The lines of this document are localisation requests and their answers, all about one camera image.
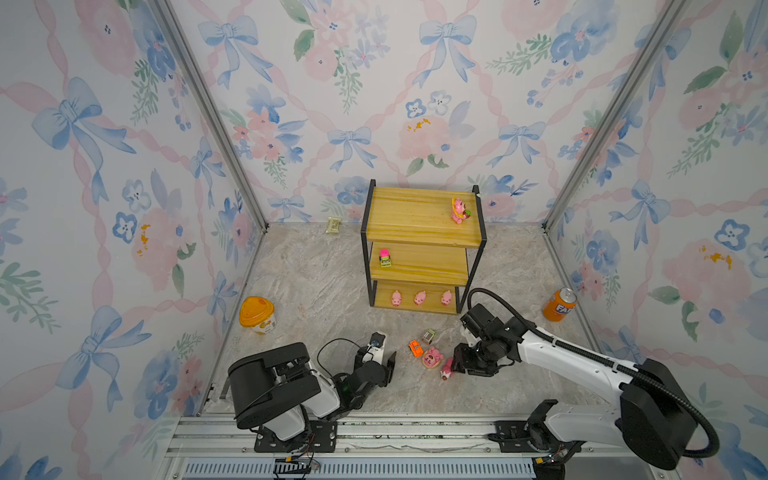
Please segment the pink bear sunflower toy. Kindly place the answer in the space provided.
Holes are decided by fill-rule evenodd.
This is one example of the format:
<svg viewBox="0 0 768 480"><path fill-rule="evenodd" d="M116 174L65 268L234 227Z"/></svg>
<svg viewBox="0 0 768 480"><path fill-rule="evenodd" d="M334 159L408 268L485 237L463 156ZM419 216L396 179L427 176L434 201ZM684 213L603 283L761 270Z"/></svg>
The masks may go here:
<svg viewBox="0 0 768 480"><path fill-rule="evenodd" d="M451 201L451 219L457 225L461 225L472 216L462 199L453 197Z"/></svg>

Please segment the pink bear cream toy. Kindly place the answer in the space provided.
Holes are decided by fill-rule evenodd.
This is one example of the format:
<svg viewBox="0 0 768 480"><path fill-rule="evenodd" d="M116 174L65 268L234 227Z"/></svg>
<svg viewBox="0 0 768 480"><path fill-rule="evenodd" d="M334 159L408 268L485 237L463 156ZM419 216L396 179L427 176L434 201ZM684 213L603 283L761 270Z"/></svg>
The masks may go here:
<svg viewBox="0 0 768 480"><path fill-rule="evenodd" d="M441 379L443 381L449 380L453 375L453 359L449 358L440 370Z"/></svg>

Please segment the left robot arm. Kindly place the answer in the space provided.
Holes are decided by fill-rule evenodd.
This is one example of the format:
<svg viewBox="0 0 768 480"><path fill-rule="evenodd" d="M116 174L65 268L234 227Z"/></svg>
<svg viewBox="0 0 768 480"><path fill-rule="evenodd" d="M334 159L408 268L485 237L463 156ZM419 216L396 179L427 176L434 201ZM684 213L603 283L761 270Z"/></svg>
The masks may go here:
<svg viewBox="0 0 768 480"><path fill-rule="evenodd" d="M396 354L385 354L378 332L358 348L351 373L324 375L302 342L244 357L228 369L234 421L240 430L264 427L288 442L310 431L309 418L334 421L363 407L392 381Z"/></svg>

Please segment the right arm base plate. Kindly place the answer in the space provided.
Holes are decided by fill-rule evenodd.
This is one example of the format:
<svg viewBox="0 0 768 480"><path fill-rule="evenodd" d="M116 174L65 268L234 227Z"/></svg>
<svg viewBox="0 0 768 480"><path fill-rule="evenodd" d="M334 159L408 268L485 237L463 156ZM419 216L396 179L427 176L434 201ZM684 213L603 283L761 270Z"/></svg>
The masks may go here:
<svg viewBox="0 0 768 480"><path fill-rule="evenodd" d="M502 453L567 455L580 452L582 441L558 439L543 422L496 421L487 439L499 445Z"/></svg>

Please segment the pink green toy car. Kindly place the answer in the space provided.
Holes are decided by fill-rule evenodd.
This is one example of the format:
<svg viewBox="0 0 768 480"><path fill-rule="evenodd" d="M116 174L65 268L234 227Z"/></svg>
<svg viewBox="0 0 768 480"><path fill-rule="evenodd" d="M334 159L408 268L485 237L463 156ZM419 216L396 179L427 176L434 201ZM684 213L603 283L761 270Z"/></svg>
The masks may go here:
<svg viewBox="0 0 768 480"><path fill-rule="evenodd" d="M381 268L390 268L392 266L391 254L388 249L382 248L379 251L379 264Z"/></svg>

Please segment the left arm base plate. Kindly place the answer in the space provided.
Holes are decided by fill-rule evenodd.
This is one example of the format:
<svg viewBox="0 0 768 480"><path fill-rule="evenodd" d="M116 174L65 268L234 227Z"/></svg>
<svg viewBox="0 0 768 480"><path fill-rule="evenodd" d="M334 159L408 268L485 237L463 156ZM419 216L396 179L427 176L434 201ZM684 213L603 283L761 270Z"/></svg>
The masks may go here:
<svg viewBox="0 0 768 480"><path fill-rule="evenodd" d="M336 449L338 423L309 420L305 430L290 440L279 440L266 427L259 427L254 444L256 453L333 453Z"/></svg>

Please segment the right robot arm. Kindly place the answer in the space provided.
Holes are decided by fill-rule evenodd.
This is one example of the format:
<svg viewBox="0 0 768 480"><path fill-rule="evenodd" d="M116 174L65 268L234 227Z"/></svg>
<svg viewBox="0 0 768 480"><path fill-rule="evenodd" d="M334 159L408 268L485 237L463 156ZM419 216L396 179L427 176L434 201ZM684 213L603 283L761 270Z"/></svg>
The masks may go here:
<svg viewBox="0 0 768 480"><path fill-rule="evenodd" d="M628 448L662 470L683 458L715 455L720 441L711 422L688 400L663 364L611 359L539 328L518 313L501 321L483 305L461 318L468 342L456 346L452 370L490 378L502 368L528 364L590 390L600 405L541 401L525 421L496 423L490 440L504 453L539 454L538 464L559 467L586 443Z"/></svg>

